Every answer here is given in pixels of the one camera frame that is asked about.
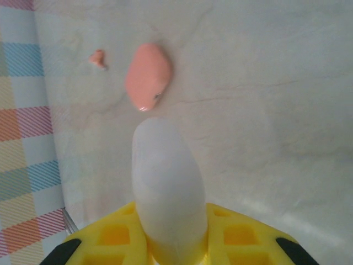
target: yellow plastic base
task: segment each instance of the yellow plastic base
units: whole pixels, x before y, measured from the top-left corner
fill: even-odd
[[[294,264],[276,243],[278,237],[296,242],[291,236],[214,204],[207,204],[207,216],[208,251],[201,264]],[[82,243],[66,265],[154,264],[134,203],[77,231],[66,241],[71,239]]]

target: plaid fabric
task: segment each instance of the plaid fabric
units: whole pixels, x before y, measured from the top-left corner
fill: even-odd
[[[65,237],[31,0],[0,0],[0,265],[39,264]]]

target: black plastic part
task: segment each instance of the black plastic part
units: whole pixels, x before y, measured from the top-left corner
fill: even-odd
[[[319,265],[298,243],[283,237],[277,238],[276,241],[295,265]]]
[[[39,265],[65,265],[80,244],[80,239],[72,239],[58,245]]]

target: checkered cloth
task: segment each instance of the checkered cloth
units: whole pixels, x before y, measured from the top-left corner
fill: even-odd
[[[65,237],[31,0],[0,0],[0,265],[39,264]]]

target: white rubber nozzle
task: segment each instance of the white rubber nozzle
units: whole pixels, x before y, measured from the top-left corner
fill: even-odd
[[[205,254],[207,214],[199,167],[175,126],[141,123],[132,146],[137,213],[160,264],[192,264]]]

